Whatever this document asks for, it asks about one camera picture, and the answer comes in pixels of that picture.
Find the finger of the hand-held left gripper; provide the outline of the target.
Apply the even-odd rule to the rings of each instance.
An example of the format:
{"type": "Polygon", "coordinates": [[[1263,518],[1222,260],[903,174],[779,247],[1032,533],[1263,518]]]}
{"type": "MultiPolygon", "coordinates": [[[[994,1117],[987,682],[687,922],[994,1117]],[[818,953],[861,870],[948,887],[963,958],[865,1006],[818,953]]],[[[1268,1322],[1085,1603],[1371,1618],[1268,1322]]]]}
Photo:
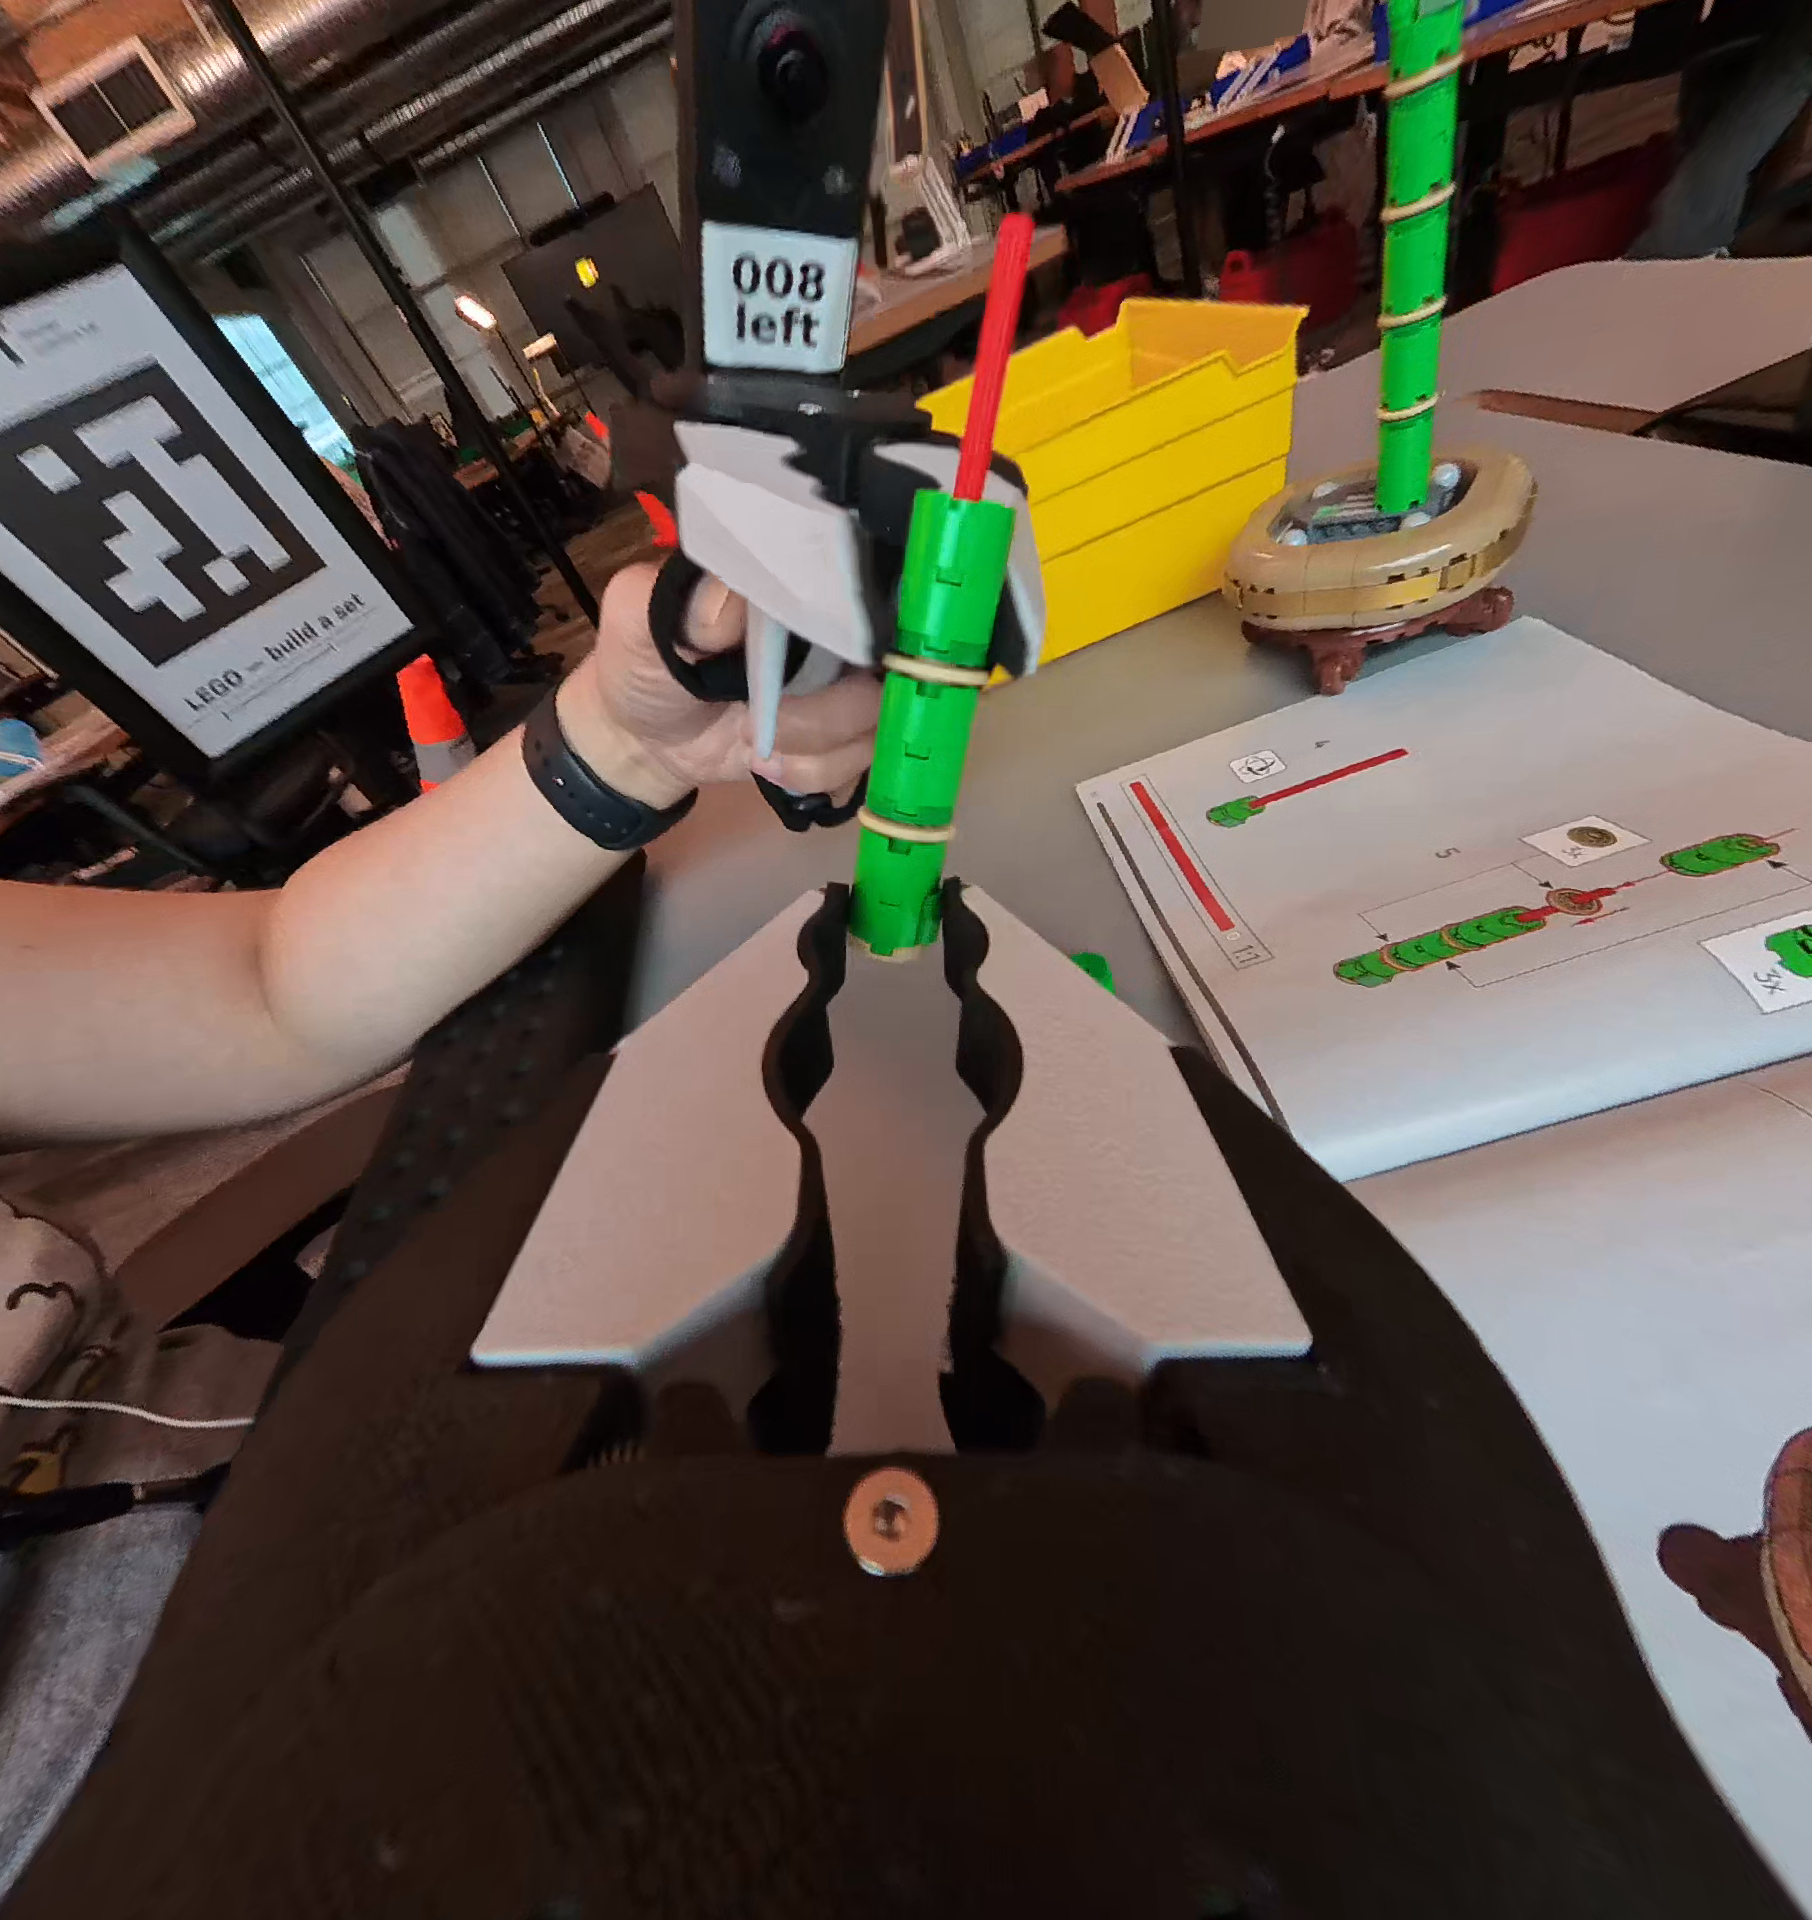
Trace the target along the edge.
{"type": "Polygon", "coordinates": [[[739,670],[878,665],[878,538],[861,487],[867,456],[909,440],[903,422],[675,422],[679,548],[743,605],[739,670]]]}
{"type": "Polygon", "coordinates": [[[1013,458],[999,458],[999,507],[1016,515],[1010,545],[1006,588],[999,605],[999,673],[1032,677],[1046,643],[1046,580],[1033,538],[1032,493],[1013,458]]]}

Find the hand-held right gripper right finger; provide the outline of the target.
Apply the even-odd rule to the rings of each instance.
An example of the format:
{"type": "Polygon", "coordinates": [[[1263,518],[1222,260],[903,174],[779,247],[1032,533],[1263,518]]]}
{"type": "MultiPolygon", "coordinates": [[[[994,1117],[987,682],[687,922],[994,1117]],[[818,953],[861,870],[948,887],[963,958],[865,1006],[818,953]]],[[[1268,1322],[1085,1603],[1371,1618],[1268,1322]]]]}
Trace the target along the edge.
{"type": "Polygon", "coordinates": [[[1307,1315],[1172,1044],[971,884],[944,884],[966,1140],[942,1413],[958,1447],[1040,1447],[1078,1382],[1301,1361],[1307,1315]]]}

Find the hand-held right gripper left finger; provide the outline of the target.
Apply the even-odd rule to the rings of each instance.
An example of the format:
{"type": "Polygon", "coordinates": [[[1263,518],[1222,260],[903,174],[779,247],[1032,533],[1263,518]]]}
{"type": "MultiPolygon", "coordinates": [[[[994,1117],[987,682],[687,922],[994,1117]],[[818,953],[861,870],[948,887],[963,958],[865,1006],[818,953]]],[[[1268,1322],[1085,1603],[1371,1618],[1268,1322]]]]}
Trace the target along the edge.
{"type": "Polygon", "coordinates": [[[651,1406],[695,1384],[757,1447],[829,1447],[844,1322],[808,1117],[842,987],[844,887],[822,887],[619,1044],[478,1370],[602,1370],[651,1406]]]}

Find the green brick stalk red axle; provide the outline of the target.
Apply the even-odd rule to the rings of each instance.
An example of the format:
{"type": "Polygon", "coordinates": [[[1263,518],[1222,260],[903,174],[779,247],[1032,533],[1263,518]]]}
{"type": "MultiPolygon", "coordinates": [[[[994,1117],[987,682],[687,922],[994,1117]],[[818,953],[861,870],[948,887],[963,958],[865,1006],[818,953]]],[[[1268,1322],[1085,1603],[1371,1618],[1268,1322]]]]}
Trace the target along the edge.
{"type": "Polygon", "coordinates": [[[1033,220],[1010,218],[999,233],[958,472],[951,484],[914,494],[903,545],[897,643],[884,655],[844,915],[850,939],[892,964],[939,939],[966,734],[991,686],[991,642],[1010,580],[1016,509],[994,504],[987,487],[1032,247],[1033,220]]]}

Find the person's left forearm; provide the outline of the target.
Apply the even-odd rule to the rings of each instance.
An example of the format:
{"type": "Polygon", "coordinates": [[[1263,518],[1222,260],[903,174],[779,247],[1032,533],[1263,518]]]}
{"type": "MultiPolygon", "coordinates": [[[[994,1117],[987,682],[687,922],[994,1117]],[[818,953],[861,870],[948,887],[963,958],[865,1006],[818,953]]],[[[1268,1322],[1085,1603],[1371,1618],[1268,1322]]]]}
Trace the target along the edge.
{"type": "Polygon", "coordinates": [[[0,1153],[357,1091],[628,861],[564,828],[502,742],[277,889],[0,879],[0,1153]]]}

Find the person's left hand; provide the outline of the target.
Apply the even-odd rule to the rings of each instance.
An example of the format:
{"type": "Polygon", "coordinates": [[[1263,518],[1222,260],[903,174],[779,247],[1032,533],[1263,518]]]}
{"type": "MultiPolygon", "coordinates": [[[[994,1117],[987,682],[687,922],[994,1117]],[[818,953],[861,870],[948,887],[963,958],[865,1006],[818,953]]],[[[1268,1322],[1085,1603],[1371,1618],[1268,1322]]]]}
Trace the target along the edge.
{"type": "Polygon", "coordinates": [[[571,750],[623,796],[667,809],[716,783],[765,777],[785,792],[850,799],[871,766],[881,686],[842,673],[785,698],[774,751],[757,755],[751,711],[702,704],[661,665],[651,633],[659,562],[625,565],[602,597],[592,655],[557,690],[571,750]]]}

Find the yellow plastic bin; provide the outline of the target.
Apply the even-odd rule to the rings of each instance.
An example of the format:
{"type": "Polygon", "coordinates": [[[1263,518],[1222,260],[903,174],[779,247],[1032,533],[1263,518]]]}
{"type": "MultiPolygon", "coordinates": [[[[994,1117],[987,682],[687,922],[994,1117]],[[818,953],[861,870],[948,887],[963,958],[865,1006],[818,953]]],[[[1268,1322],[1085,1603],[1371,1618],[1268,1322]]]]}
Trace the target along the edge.
{"type": "Polygon", "coordinates": [[[1222,601],[1289,476],[1301,307],[1150,303],[1010,357],[994,450],[1032,493],[1042,664],[1222,601]]]}

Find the black smartwatch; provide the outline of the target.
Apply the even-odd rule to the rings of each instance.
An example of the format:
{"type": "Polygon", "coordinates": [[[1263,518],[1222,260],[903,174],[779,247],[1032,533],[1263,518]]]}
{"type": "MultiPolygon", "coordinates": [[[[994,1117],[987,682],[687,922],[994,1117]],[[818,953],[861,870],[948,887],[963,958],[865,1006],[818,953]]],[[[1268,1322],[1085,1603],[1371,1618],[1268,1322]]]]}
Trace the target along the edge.
{"type": "Polygon", "coordinates": [[[701,792],[659,809],[619,792],[599,771],[571,745],[557,715],[557,690],[547,694],[522,725],[522,763],[541,799],[602,853],[628,855],[667,838],[686,822],[701,792]]]}

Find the tan brick pot with stalk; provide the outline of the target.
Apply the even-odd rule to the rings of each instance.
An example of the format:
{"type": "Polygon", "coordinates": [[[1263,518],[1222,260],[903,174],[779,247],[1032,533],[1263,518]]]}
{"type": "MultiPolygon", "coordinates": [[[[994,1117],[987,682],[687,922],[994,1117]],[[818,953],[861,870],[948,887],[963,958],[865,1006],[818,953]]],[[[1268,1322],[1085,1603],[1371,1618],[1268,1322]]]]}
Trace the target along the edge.
{"type": "Polygon", "coordinates": [[[1243,638],[1301,650],[1324,698],[1372,648],[1505,628],[1505,572],[1538,509],[1519,456],[1436,450],[1467,3],[1386,3],[1386,19],[1377,450],[1263,504],[1226,565],[1243,638]]]}

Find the orange traffic cone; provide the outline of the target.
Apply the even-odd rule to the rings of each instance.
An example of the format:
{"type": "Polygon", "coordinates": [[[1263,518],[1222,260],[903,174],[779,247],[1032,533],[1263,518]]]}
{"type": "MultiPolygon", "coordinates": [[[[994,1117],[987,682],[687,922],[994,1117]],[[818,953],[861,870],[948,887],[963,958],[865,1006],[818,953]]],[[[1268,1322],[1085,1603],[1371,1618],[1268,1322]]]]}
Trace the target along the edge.
{"type": "Polygon", "coordinates": [[[440,677],[436,659],[421,655],[406,664],[396,677],[396,690],[413,750],[417,784],[421,792],[436,792],[471,763],[471,736],[440,677]]]}

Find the white instruction booklet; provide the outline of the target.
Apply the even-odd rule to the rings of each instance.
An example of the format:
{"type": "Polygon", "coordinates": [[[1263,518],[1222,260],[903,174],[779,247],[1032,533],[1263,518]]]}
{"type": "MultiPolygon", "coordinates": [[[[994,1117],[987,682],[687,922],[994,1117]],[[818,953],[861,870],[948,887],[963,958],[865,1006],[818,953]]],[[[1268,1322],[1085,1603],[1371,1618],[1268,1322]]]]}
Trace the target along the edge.
{"type": "Polygon", "coordinates": [[[1812,742],[1522,617],[1077,796],[1216,1064],[1529,1410],[1812,1917],[1812,742]]]}

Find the framed marker sign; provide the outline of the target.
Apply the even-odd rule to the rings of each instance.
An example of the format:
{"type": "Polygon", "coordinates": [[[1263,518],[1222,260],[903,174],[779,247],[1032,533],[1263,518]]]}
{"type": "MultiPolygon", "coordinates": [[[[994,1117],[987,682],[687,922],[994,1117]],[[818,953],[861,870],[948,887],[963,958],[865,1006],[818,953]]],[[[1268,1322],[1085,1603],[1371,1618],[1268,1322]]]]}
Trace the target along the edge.
{"type": "Polygon", "coordinates": [[[117,223],[0,247],[0,633],[192,783],[433,648],[336,472],[117,223]]]}

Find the adjoining grey table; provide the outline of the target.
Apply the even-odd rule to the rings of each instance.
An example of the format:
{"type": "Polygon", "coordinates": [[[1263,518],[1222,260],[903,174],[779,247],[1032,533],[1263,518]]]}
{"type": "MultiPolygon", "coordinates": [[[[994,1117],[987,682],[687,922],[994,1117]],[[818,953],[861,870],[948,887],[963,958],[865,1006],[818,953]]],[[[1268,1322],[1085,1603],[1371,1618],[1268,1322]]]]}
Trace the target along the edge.
{"type": "Polygon", "coordinates": [[[1812,256],[1590,260],[1445,326],[1441,437],[1481,396],[1663,415],[1812,347],[1812,256]]]}

